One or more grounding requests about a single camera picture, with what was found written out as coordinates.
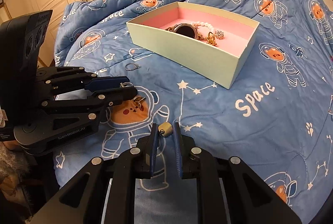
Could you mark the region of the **left hand gold nails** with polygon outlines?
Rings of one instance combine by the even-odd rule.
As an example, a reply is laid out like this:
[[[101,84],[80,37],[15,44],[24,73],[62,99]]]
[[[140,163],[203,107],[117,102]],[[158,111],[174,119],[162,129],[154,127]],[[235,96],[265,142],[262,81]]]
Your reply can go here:
[[[4,146],[13,151],[13,150],[19,150],[21,149],[21,146],[19,145],[19,143],[17,141],[6,141],[6,142],[3,142]]]

